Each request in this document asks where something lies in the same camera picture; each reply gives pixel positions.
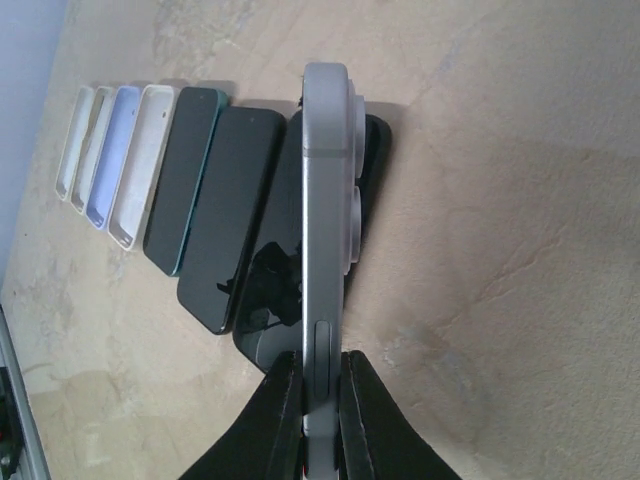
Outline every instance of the lavender phone case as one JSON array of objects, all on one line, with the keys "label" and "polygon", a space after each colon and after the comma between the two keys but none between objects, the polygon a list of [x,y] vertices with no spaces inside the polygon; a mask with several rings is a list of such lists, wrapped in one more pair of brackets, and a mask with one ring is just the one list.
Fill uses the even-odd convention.
[{"label": "lavender phone case", "polygon": [[127,156],[142,89],[129,85],[118,88],[109,127],[91,185],[86,215],[98,230],[106,228],[122,164]]}]

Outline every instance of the black smartphone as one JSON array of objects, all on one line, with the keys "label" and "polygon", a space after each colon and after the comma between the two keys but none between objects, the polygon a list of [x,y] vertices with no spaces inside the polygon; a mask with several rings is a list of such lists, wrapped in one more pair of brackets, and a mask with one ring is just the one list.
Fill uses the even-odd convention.
[{"label": "black smartphone", "polygon": [[[390,148],[389,125],[367,115],[364,168],[356,182],[362,198],[363,237]],[[297,112],[287,127],[246,282],[234,309],[233,341],[264,372],[280,353],[302,350],[301,248],[302,112]],[[347,287],[356,265],[347,276]]]},{"label": "black smartphone", "polygon": [[160,270],[180,270],[189,226],[218,116],[227,105],[224,92],[186,87],[178,96],[143,250]]},{"label": "black smartphone", "polygon": [[273,110],[228,107],[218,119],[178,281],[179,302],[212,333],[233,318],[284,131]]}]

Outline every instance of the black object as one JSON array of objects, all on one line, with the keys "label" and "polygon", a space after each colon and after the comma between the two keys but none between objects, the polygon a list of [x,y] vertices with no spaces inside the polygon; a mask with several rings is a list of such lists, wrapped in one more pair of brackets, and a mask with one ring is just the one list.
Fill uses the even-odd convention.
[{"label": "black object", "polygon": [[0,367],[0,471],[2,478],[16,473],[20,454],[24,448],[24,436],[20,426],[18,407],[11,388],[11,378],[6,367]]},{"label": "black object", "polygon": [[[282,353],[231,428],[181,480],[301,477],[302,354]],[[364,353],[342,354],[341,480],[461,480],[416,433]]]},{"label": "black object", "polygon": [[176,103],[158,186],[144,238],[144,253],[165,274],[180,269],[216,119],[226,96],[186,87]]},{"label": "black object", "polygon": [[[365,161],[358,185],[363,226],[371,212],[391,147],[391,129],[366,117]],[[278,355],[302,349],[302,112],[289,121],[247,281],[233,318],[233,340],[266,372]],[[347,277],[353,276],[355,265]]]},{"label": "black object", "polygon": [[178,282],[178,300],[212,333],[233,318],[284,127],[266,109],[228,107],[218,119]]}]

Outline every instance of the silver smartphone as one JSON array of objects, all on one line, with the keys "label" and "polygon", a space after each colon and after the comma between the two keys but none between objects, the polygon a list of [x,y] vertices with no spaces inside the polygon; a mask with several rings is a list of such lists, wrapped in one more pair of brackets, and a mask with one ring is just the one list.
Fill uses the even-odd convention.
[{"label": "silver smartphone", "polygon": [[337,478],[344,276],[360,252],[365,103],[344,65],[311,63],[302,96],[305,475]]}]

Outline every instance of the beige stone surface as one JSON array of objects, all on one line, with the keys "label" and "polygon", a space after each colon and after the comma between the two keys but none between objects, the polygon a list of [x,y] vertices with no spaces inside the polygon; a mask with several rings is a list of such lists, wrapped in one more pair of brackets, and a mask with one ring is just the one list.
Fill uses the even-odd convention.
[{"label": "beige stone surface", "polygon": [[2,291],[54,479],[174,479],[261,378],[57,200],[78,87],[290,113],[311,60],[396,139],[346,347],[465,479],[639,478],[638,45],[632,0],[69,0]]}]

